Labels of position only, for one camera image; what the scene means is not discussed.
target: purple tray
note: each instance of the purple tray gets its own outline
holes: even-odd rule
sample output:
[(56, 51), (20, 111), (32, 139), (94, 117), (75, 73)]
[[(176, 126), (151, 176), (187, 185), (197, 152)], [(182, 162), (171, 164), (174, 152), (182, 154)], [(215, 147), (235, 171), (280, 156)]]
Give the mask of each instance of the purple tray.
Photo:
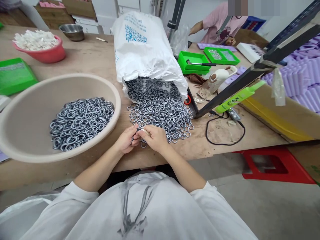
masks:
[(231, 52), (236, 52), (237, 50), (232, 46), (224, 46), (224, 45), (215, 45), (209, 43), (197, 43), (200, 49), (204, 49), (205, 47), (214, 47), (214, 48), (226, 48), (229, 49)]

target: red plastic stool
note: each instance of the red plastic stool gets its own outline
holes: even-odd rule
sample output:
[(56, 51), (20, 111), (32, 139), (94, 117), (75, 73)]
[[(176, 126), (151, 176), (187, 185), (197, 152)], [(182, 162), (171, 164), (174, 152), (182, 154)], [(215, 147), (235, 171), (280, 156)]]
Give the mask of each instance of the red plastic stool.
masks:
[[(244, 156), (252, 171), (252, 174), (242, 174), (244, 179), (316, 184), (286, 147), (257, 148), (235, 153), (241, 153)], [(269, 156), (275, 169), (266, 169), (265, 173), (260, 172), (251, 155)]]

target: red plastic bowl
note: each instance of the red plastic bowl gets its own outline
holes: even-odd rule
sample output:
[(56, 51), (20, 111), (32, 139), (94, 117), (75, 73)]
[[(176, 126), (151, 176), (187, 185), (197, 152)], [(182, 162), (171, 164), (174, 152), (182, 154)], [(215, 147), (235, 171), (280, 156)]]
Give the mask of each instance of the red plastic bowl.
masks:
[(62, 46), (62, 40), (58, 36), (54, 35), (55, 39), (59, 41), (59, 44), (53, 48), (39, 51), (30, 51), (19, 48), (14, 42), (13, 46), (20, 52), (25, 52), (29, 56), (43, 63), (55, 63), (59, 62), (66, 57), (66, 52)]

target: white sleeve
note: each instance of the white sleeve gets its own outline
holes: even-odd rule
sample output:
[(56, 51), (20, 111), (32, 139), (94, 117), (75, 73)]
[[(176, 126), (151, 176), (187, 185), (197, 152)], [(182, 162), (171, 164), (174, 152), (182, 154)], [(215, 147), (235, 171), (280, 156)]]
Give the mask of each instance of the white sleeve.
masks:
[(232, 209), (217, 188), (208, 182), (190, 193), (221, 236), (226, 240), (257, 240), (246, 223)]
[(61, 240), (97, 199), (97, 192), (87, 192), (71, 182), (41, 213), (20, 240)]

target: pink shirt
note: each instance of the pink shirt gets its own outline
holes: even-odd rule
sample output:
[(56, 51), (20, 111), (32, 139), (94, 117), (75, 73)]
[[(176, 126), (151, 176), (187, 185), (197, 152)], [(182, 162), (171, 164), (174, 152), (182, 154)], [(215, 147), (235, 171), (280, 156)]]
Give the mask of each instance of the pink shirt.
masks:
[(208, 29), (208, 32), (201, 40), (201, 43), (222, 44), (229, 36), (234, 37), (248, 18), (248, 16), (242, 16), (240, 19), (237, 19), (236, 16), (233, 16), (218, 36), (217, 31), (227, 16), (228, 2), (223, 2), (202, 21), (203, 29)]

